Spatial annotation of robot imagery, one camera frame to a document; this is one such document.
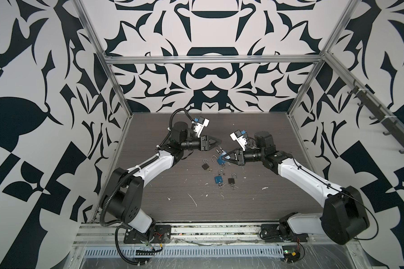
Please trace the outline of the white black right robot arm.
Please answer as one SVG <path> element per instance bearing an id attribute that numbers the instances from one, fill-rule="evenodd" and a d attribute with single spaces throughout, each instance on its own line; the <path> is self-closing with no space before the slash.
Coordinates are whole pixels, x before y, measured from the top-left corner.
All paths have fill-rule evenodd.
<path id="1" fill-rule="evenodd" d="M 281 218 L 278 237 L 319 234 L 344 245 L 369 228 L 370 212 L 356 188 L 342 187 L 305 168 L 292 154 L 277 150 L 272 135 L 266 131 L 257 132 L 253 139 L 240 130 L 230 137 L 239 148 L 226 153 L 223 160 L 239 166 L 261 162 L 265 168 L 306 192 L 323 209 L 320 214 L 290 213 Z M 251 140 L 255 142 L 252 148 L 248 146 Z"/>

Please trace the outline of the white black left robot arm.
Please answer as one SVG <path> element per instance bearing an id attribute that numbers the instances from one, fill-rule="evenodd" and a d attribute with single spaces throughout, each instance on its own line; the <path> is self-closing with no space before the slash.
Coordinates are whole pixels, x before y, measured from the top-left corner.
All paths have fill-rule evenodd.
<path id="1" fill-rule="evenodd" d="M 209 122 L 203 117 L 195 118 L 191 127 L 177 122 L 151 158 L 129 169 L 115 169 L 99 202 L 101 226 L 121 224 L 146 234 L 154 220 L 141 209 L 144 188 L 182 160 L 185 151 L 210 151 L 221 144 L 217 138 L 202 135 Z"/>

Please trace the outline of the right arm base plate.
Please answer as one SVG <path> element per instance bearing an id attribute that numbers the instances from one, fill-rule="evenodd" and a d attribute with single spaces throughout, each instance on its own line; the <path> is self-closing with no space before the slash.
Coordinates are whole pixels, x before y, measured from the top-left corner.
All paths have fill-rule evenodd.
<path id="1" fill-rule="evenodd" d="M 266 243 L 289 243 L 289 242 L 307 242 L 307 234 L 296 234 L 284 223 L 263 224 L 259 237 Z"/>

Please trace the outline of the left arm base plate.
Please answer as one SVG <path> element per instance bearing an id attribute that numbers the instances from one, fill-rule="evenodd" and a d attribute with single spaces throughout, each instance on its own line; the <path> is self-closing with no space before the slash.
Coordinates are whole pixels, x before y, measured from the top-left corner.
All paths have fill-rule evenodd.
<path id="1" fill-rule="evenodd" d="M 127 230 L 123 242 L 125 244 L 137 244 L 149 242 L 154 244 L 168 243 L 172 233 L 170 225 L 152 225 L 147 232 L 141 233 L 136 229 Z"/>

